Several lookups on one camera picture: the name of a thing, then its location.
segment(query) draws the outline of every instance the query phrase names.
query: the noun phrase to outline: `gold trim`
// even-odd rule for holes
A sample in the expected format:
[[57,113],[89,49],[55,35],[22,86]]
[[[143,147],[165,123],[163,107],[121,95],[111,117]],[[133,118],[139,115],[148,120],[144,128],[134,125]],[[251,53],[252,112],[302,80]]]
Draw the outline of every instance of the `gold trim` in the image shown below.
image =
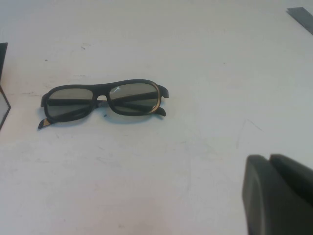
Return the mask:
[[43,126],[49,126],[49,125],[50,125],[50,122],[47,119],[45,119]]
[[158,97],[157,97],[156,105],[154,106],[154,108],[150,112],[148,112],[148,114],[153,113],[154,111],[156,111],[160,107],[160,105],[161,105],[161,92],[160,92],[160,89],[157,87],[156,83],[152,82],[152,84],[155,87],[155,89],[157,90]]

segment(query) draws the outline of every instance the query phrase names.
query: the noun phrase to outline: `glasses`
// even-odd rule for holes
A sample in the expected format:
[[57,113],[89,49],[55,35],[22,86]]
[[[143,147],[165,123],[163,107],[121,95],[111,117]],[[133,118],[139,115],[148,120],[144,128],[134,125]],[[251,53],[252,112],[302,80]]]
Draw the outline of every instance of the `glasses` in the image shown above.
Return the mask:
[[[97,100],[105,95],[106,101]],[[89,115],[95,108],[108,106],[117,114],[166,116],[160,107],[161,97],[168,98],[165,87],[149,80],[126,80],[100,85],[65,85],[53,88],[42,97],[46,119],[41,129],[57,122],[74,121]]]

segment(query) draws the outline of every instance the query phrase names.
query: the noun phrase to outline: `tinted lens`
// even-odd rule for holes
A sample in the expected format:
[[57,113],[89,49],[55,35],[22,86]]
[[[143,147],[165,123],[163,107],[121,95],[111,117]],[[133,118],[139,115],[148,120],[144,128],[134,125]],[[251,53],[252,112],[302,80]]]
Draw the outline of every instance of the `tinted lens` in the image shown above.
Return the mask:
[[88,114],[92,104],[92,91],[80,88],[59,90],[48,101],[48,113],[56,120],[71,120]]
[[148,113],[157,105],[158,91],[150,84],[126,84],[113,88],[110,98],[118,111]]

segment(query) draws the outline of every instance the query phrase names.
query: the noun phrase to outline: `white surface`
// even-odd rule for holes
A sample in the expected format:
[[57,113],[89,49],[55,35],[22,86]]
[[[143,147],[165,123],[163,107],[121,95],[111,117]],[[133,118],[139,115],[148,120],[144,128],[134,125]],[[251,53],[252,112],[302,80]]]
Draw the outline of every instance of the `white surface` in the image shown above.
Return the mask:
[[[247,155],[313,167],[313,36],[285,12],[296,6],[313,12],[296,0],[0,0],[12,105],[0,234],[246,234]],[[102,109],[37,131],[51,88],[132,78],[169,90],[165,118]]]

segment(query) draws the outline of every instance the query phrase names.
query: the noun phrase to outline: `dark gray object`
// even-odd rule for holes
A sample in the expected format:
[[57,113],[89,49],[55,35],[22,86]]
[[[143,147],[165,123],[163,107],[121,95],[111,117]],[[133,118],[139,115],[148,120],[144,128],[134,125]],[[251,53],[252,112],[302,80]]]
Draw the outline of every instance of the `dark gray object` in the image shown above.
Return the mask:
[[247,158],[243,201],[249,235],[313,234],[313,170],[286,156]]
[[287,13],[313,35],[313,16],[304,7],[288,8]]
[[[0,43],[0,80],[7,46],[8,43]],[[11,106],[9,101],[5,97],[2,87],[0,86],[0,129],[8,116],[10,109]]]

